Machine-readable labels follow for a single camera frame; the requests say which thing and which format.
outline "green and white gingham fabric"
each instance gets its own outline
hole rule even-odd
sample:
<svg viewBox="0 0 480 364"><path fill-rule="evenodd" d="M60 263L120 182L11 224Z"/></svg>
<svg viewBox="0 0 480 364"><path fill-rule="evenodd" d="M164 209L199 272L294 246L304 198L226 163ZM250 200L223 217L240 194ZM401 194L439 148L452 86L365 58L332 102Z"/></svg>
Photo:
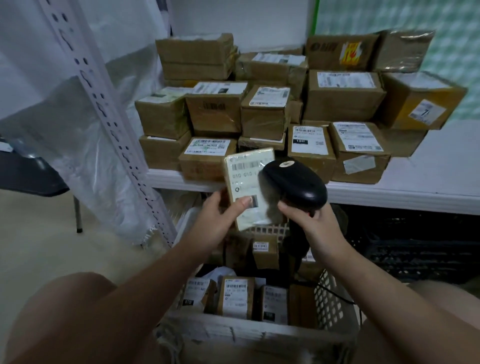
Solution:
<svg viewBox="0 0 480 364"><path fill-rule="evenodd" d="M449 121L480 120L480 0L320 0L316 34L436 30L422 70L468 93Z"/></svg>

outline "chair leg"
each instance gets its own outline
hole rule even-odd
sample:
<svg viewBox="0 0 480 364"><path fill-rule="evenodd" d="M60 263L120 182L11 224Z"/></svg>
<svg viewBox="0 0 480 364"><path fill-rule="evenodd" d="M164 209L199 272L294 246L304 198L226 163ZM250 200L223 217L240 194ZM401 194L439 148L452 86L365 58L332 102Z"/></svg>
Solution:
<svg viewBox="0 0 480 364"><path fill-rule="evenodd" d="M84 231L82 227L82 214L80 212L80 201L78 201L78 198L73 196L73 207L75 208L75 220L77 223L77 233L81 233Z"/></svg>

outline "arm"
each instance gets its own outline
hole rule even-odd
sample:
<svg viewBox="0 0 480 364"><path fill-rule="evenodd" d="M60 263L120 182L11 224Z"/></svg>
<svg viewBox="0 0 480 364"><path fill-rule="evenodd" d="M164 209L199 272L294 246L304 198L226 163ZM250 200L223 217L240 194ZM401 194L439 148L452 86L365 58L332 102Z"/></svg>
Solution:
<svg viewBox="0 0 480 364"><path fill-rule="evenodd" d="M480 358L480 331L357 253L340 232L329 204L313 218L282 202L278 207L302 226L315 259L342 282L401 356L420 364L467 364Z"/></svg>
<svg viewBox="0 0 480 364"><path fill-rule="evenodd" d="M131 363L182 285L251 203L246 197L220 214L220 193L209 197L190 231L150 267L79 312L15 359L31 363Z"/></svg>

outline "black handheld barcode scanner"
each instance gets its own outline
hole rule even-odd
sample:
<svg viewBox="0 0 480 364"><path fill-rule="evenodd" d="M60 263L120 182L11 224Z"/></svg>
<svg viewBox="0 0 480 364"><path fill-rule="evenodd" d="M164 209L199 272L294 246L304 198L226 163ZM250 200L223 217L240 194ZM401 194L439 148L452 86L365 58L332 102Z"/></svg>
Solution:
<svg viewBox="0 0 480 364"><path fill-rule="evenodd" d="M327 202L327 188L315 172L293 158L274 160L263 169L269 183L280 191L288 205L308 212L311 216ZM288 223L290 237L283 246L287 253L302 259L310 248L305 232L294 221Z"/></svg>

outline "person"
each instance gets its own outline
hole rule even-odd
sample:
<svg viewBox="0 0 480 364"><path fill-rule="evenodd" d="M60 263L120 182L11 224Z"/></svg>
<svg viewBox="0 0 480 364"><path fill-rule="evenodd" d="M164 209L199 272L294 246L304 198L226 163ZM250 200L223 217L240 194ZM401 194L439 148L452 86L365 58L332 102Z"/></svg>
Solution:
<svg viewBox="0 0 480 364"><path fill-rule="evenodd" d="M166 363L154 327L251 198L238 199L223 214L219 203L215 192L178 244L119 287L100 275L78 273L41 288L13 325L6 361ZM313 217L283 202L278 208L302 226L315 259L368 317L353 363L479 362L480 302L474 296L442 283L399 282L350 246L329 204Z"/></svg>

